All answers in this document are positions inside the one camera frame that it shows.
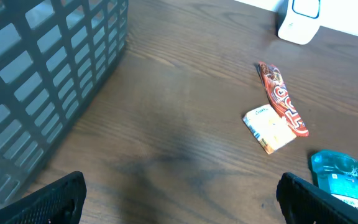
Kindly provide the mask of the small orange box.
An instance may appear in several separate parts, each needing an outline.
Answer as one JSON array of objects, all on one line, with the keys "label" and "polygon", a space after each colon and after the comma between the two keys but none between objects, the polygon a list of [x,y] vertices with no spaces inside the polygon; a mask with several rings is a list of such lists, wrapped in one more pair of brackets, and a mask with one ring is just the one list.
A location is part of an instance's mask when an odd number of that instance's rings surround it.
[{"label": "small orange box", "polygon": [[267,154],[272,154],[296,138],[271,105],[263,105],[247,112],[243,122]]}]

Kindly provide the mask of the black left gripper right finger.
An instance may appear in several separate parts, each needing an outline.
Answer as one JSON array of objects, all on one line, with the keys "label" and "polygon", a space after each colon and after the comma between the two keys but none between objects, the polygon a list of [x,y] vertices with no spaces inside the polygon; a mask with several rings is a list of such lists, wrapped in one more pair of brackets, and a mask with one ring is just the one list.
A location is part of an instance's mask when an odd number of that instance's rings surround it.
[{"label": "black left gripper right finger", "polygon": [[287,223],[358,223],[358,209],[290,172],[279,180],[276,198]]}]

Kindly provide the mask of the teal mouthwash bottle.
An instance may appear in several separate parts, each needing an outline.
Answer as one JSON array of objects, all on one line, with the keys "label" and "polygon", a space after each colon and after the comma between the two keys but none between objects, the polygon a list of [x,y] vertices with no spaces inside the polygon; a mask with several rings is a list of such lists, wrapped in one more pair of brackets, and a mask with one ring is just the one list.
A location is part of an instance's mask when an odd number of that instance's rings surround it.
[{"label": "teal mouthwash bottle", "polygon": [[313,154],[310,161],[318,187],[358,209],[358,160],[323,150]]}]

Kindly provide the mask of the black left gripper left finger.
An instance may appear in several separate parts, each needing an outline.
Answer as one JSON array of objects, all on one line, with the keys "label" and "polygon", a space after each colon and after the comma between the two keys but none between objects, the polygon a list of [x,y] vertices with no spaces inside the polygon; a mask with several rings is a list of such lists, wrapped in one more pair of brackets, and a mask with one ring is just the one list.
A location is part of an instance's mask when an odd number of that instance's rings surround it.
[{"label": "black left gripper left finger", "polygon": [[83,173],[74,171],[0,209],[0,223],[79,224],[85,198]]}]

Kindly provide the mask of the red chocolate bar wrapper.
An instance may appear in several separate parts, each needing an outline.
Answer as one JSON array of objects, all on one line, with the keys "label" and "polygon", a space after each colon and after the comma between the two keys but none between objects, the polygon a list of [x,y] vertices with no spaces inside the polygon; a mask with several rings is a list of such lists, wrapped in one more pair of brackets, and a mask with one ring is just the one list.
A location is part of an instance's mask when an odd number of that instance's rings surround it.
[{"label": "red chocolate bar wrapper", "polygon": [[296,136],[308,137],[309,130],[291,102],[279,69],[275,65],[259,62],[258,73],[267,93],[268,100],[279,117],[285,120],[288,127]]}]

